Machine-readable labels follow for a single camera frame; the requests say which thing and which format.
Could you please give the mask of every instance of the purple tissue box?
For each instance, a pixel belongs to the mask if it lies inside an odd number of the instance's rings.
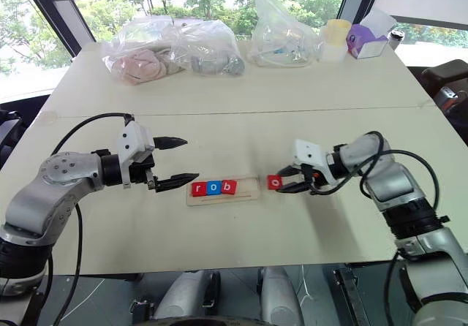
[[[369,28],[360,24],[351,26],[346,37],[348,51],[357,59],[380,56],[387,41],[387,37],[382,35],[376,38]]]

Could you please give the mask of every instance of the white table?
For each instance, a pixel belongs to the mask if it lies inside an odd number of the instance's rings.
[[[440,213],[468,249],[466,173],[468,150],[433,106],[293,113],[220,115],[136,115],[155,136],[189,141],[156,152],[161,178],[182,172],[202,177],[258,174],[261,198],[251,202],[187,207],[185,189],[155,194],[144,185],[90,194],[81,202],[84,218],[82,273],[134,273],[200,268],[234,268],[357,262],[390,259],[393,236],[358,179],[329,197],[267,191],[265,176],[290,163],[300,137],[331,149],[364,132],[380,130],[394,148],[423,156],[439,176]],[[40,116],[0,171],[0,211],[37,173],[56,143],[82,118]],[[80,130],[64,150],[115,152],[123,122],[96,121]],[[433,186],[417,162],[398,156],[413,172],[429,201]],[[76,215],[54,248],[55,271],[74,270]]]
[[[247,47],[241,42],[242,51]],[[256,113],[297,110],[418,107],[433,105],[395,53],[342,64],[315,63],[296,69],[246,64],[242,77],[203,77],[180,72],[138,86],[114,80],[87,46],[44,106],[59,117],[106,112],[138,115]]]

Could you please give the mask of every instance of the plastic bag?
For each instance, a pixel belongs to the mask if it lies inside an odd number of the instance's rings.
[[[172,45],[171,59],[201,75],[241,75],[245,63],[234,33],[220,20],[203,21],[180,28]]]
[[[249,58],[261,67],[303,67],[317,56],[318,36],[279,0],[255,0],[258,22]]]
[[[112,42],[102,46],[102,60],[110,73],[137,85],[181,70],[170,59],[177,29],[169,16],[138,18],[124,25]]]

